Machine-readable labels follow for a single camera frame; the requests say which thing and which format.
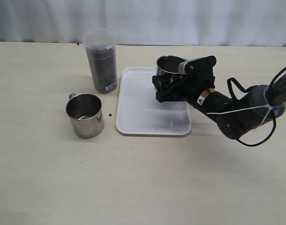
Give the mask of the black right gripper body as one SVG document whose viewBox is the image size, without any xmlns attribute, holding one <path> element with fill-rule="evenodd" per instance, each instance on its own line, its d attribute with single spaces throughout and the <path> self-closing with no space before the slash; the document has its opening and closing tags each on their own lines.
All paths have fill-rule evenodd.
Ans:
<svg viewBox="0 0 286 225">
<path fill-rule="evenodd" d="M 156 100 L 159 102 L 186 101 L 187 98 L 197 98 L 197 95 L 206 89 L 214 88 L 213 67 L 215 65 L 215 56 L 204 57 L 201 72 L 188 75 L 179 74 L 182 79 L 171 88 L 163 92 L 156 91 Z"/>
</svg>

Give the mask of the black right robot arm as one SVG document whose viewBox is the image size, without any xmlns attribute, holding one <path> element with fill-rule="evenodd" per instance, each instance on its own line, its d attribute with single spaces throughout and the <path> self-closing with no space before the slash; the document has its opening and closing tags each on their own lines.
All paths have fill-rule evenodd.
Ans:
<svg viewBox="0 0 286 225">
<path fill-rule="evenodd" d="M 186 102 L 215 122 L 229 139 L 237 140 L 276 119 L 286 108 L 286 67 L 268 85 L 244 88 L 235 78 L 227 79 L 230 96 L 215 88 L 215 56 L 183 59 L 167 55 L 157 59 L 152 78 L 159 102 Z"/>
</svg>

